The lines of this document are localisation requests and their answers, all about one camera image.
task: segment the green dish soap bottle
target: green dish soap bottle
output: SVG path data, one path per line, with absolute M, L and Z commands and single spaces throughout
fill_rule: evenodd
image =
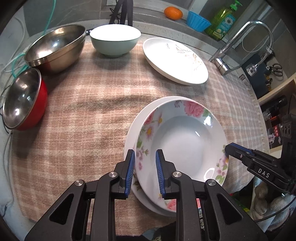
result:
M 238 4 L 241 5 L 238 0 L 235 0 L 234 4 L 231 4 L 229 8 L 222 8 L 210 21 L 212 25 L 205 32 L 213 39 L 217 41 L 221 40 L 236 20 L 232 14 L 237 10 Z

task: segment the mint green bowl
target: mint green bowl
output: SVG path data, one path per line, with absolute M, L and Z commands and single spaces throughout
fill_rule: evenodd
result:
M 141 32 L 123 24 L 107 24 L 90 32 L 93 47 L 109 58 L 116 58 L 131 51 L 137 44 Z

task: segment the chrome faucet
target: chrome faucet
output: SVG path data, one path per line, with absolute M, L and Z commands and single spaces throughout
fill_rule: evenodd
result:
M 231 69 L 222 59 L 226 55 L 226 52 L 233 46 L 233 44 L 239 40 L 244 33 L 255 25 L 261 25 L 267 29 L 269 35 L 269 45 L 266 47 L 264 55 L 261 57 L 261 60 L 257 64 L 250 64 L 247 66 L 246 70 L 250 76 L 253 76 L 257 72 L 257 68 L 263 61 L 272 53 L 272 47 L 274 44 L 274 38 L 272 32 L 267 27 L 267 25 L 261 21 L 249 21 L 247 22 L 222 48 L 219 48 L 214 55 L 209 59 L 210 62 L 214 63 L 219 69 L 221 75 L 229 74 L 230 72 L 240 68 L 241 66 L 237 66 Z

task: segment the plaid tablecloth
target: plaid tablecloth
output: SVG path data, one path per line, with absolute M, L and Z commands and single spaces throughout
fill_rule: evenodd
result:
M 142 43 L 109 59 L 86 43 L 79 61 L 45 79 L 49 100 L 40 124 L 14 131 L 12 178 L 24 216 L 38 220 L 76 179 L 96 180 L 123 160 L 128 129 L 142 108 L 164 96 L 185 96 L 207 107 L 223 126 L 228 142 L 268 152 L 263 116 L 253 90 L 229 74 L 222 77 L 204 60 L 206 83 L 184 86 L 156 72 L 145 60 Z M 223 187 L 240 190 L 252 175 L 229 160 Z M 140 235 L 173 218 L 153 213 L 133 195 L 115 204 L 118 235 Z

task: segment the screw head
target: screw head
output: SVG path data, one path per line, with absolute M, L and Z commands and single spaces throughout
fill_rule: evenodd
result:
M 75 186 L 81 186 L 83 184 L 83 180 L 79 179 L 74 182 Z
M 215 186 L 215 185 L 216 185 L 216 181 L 213 180 L 213 179 L 207 180 L 207 183 L 208 183 L 210 186 Z
M 180 177 L 180 176 L 182 176 L 182 173 L 176 171 L 176 172 L 173 172 L 173 176 L 174 176 L 174 177 Z
M 117 176 L 117 172 L 109 172 L 109 177 L 116 177 Z

